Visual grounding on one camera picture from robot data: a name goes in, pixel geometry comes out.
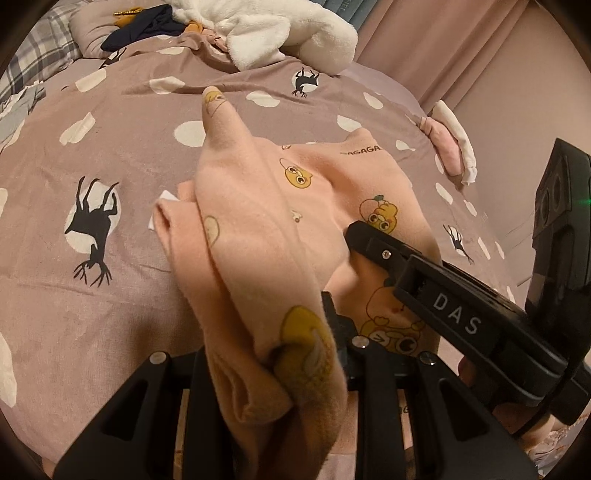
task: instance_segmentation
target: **pink garment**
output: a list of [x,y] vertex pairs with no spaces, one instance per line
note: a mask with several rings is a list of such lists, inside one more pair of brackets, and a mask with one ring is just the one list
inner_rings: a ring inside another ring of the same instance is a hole
[[346,228],[365,220],[434,261],[439,248],[406,175],[367,130],[279,147],[254,138],[214,87],[202,111],[194,181],[179,185],[181,201],[158,201],[155,229],[203,329],[241,478],[314,480],[339,432],[339,448],[355,448],[356,404],[320,292],[390,351],[439,341],[384,287],[385,271],[349,252]]
[[461,175],[464,172],[462,151],[447,127],[428,116],[421,118],[420,129],[433,143],[447,174]]

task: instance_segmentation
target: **black deer silhouette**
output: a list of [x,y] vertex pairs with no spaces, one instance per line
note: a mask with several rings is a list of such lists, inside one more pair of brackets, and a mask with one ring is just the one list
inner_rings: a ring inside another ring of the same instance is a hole
[[113,52],[111,55],[109,55],[109,57],[99,67],[99,70],[104,69],[105,67],[108,67],[109,65],[118,62],[119,59],[121,58],[121,55],[123,55],[125,53],[125,50],[127,50],[127,47],[120,48],[116,52]]
[[[109,217],[117,215],[117,197],[113,192],[113,188],[115,188],[119,182],[111,185],[105,192],[101,206],[91,210],[88,205],[88,195],[90,194],[94,184],[99,181],[99,179],[94,179],[90,182],[88,190],[86,191],[81,203],[80,190],[82,189],[82,183],[84,182],[84,179],[85,177],[82,177],[78,181],[78,191],[76,193],[76,212],[74,213],[72,221],[70,222],[70,226],[64,233],[84,233],[95,239],[95,243],[90,247],[90,258],[82,262],[74,269],[74,278],[80,277],[82,280],[84,280],[84,283],[88,285],[86,279],[86,269],[91,269],[95,265],[98,265],[100,267],[100,274],[98,277],[96,277],[96,280],[90,284],[90,286],[93,286],[98,282],[98,287],[100,287],[104,279],[107,280],[107,285],[110,285],[111,279],[113,278],[109,268],[105,265],[105,246],[107,236],[109,235],[109,229],[111,228],[111,219]],[[105,210],[109,195],[111,195],[113,198],[113,207],[110,210]]]
[[468,263],[470,265],[473,265],[474,260],[471,259],[470,255],[468,255],[468,252],[466,252],[466,249],[464,248],[464,244],[462,243],[462,241],[464,240],[464,237],[462,237],[462,234],[454,226],[443,225],[443,228],[445,229],[445,231],[447,232],[449,237],[452,239],[453,247],[456,249],[456,252],[458,252],[460,254],[464,254],[464,256],[468,259]]
[[304,67],[301,68],[301,72],[295,74],[295,90],[291,92],[292,95],[297,96],[300,94],[300,97],[307,97],[304,91],[304,85],[316,85],[318,87],[318,77],[320,73],[314,73],[312,70],[310,71],[310,76],[306,76],[304,73]]

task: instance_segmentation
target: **plaid fabric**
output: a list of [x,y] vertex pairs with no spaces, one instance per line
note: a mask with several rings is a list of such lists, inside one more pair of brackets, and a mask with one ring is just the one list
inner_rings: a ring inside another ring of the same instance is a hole
[[11,95],[49,79],[82,56],[70,33],[70,17],[87,2],[55,7],[39,19],[0,78],[0,111]]

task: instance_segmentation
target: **metal bolt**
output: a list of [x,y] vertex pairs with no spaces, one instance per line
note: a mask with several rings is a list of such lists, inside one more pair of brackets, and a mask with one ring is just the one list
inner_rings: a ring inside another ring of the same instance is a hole
[[150,363],[154,365],[163,364],[166,361],[166,353],[154,352],[150,355]]
[[437,357],[431,352],[421,352],[418,359],[425,365],[435,365],[437,363]]
[[358,335],[351,339],[351,343],[357,348],[365,348],[369,345],[369,338]]

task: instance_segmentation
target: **dark blue cloth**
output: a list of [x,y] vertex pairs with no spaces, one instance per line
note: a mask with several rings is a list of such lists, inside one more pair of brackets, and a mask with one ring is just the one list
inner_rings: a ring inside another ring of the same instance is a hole
[[173,7],[158,5],[142,10],[129,25],[115,30],[100,46],[104,51],[117,51],[134,41],[155,35],[178,37],[186,25],[173,20]]

